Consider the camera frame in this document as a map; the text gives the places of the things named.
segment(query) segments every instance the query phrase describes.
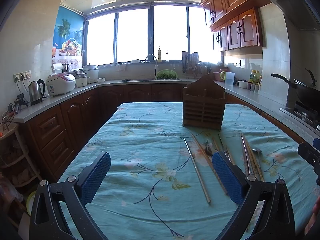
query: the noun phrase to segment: plastic pitcher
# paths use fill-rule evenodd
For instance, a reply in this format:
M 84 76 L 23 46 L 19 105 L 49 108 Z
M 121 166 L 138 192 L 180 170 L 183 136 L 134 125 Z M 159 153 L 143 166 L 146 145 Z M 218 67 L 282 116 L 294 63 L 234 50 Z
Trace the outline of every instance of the plastic pitcher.
M 226 86 L 233 86 L 233 81 L 235 80 L 235 74 L 233 72 L 222 71 L 220 77 L 224 80 Z

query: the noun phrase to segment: light blue floral tablecloth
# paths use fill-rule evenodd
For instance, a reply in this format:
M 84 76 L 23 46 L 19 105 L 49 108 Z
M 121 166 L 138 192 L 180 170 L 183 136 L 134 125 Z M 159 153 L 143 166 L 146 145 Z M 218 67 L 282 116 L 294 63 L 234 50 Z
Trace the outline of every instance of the light blue floral tablecloth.
M 218 132 L 182 127 L 182 103 L 122 104 L 81 150 L 61 181 L 78 175 L 101 153 L 111 156 L 111 168 L 87 210 L 106 237 L 130 240 L 215 239 L 237 206 L 224 195 L 190 133 L 200 143 Z M 297 153 L 297 143 L 279 128 L 242 105 L 226 105 L 220 135 L 236 164 L 244 171 L 239 132 L 252 148 L 260 148 L 266 181 L 285 180 L 296 231 L 304 226 L 319 195 L 312 167 Z M 208 205 L 182 137 L 195 157 L 210 198 Z M 80 238 L 66 209 L 73 234 Z M 257 215 L 249 225 L 247 238 Z

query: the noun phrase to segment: window pane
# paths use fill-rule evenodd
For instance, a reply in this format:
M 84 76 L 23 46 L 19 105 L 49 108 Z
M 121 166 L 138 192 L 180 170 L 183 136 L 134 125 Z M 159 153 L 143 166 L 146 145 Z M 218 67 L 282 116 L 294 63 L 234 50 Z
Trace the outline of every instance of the window pane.
M 117 62 L 144 60 L 148 54 L 148 9 L 119 12 Z
M 154 54 L 161 59 L 182 59 L 188 51 L 187 11 L 185 6 L 158 5 L 154 16 Z
M 115 14 L 107 14 L 89 21 L 87 64 L 113 63 L 113 29 Z
M 213 49 L 212 32 L 205 25 L 204 12 L 202 8 L 189 7 L 190 21 L 190 52 L 198 52 L 199 60 L 217 63 L 221 60 L 221 52 Z

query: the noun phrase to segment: range hood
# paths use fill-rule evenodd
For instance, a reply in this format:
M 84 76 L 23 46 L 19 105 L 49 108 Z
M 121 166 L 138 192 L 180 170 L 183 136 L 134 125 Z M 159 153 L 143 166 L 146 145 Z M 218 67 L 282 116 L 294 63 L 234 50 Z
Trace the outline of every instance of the range hood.
M 278 6 L 298 30 L 320 31 L 320 23 L 305 0 L 270 0 Z

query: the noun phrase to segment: green basket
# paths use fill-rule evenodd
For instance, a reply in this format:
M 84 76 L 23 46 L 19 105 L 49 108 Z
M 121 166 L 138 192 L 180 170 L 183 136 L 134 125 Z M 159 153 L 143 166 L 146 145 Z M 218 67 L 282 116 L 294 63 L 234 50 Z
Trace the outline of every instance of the green basket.
M 175 79 L 178 79 L 178 74 L 175 73 L 175 71 L 170 70 L 170 69 L 164 69 L 164 70 L 159 71 L 159 72 L 156 74 L 156 79 L 157 79 L 157 80 L 159 80 L 158 76 L 161 75 L 161 74 L 171 74 L 171 75 L 176 76 Z

